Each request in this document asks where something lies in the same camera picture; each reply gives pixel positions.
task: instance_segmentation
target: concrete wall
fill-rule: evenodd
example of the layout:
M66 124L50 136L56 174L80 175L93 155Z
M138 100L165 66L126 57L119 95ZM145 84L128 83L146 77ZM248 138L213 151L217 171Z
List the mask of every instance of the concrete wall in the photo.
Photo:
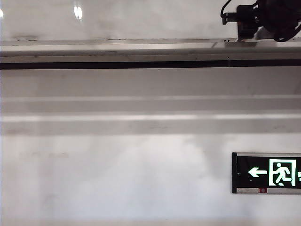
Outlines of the concrete wall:
M232 152L301 152L300 72L2 71L2 225L300 225L230 179Z

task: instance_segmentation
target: ceiling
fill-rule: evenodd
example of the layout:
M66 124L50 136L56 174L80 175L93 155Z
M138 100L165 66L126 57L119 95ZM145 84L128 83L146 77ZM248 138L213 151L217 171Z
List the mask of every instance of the ceiling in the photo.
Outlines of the ceiling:
M237 37L222 25L226 0L1 0L1 41L219 39ZM255 0L233 1L238 4ZM82 21L73 11L82 8Z

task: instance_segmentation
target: emergency exit sign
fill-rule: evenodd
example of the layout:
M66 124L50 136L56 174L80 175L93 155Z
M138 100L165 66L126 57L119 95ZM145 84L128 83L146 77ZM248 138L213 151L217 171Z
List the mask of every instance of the emergency exit sign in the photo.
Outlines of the emergency exit sign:
M233 153L232 192L301 194L301 153Z

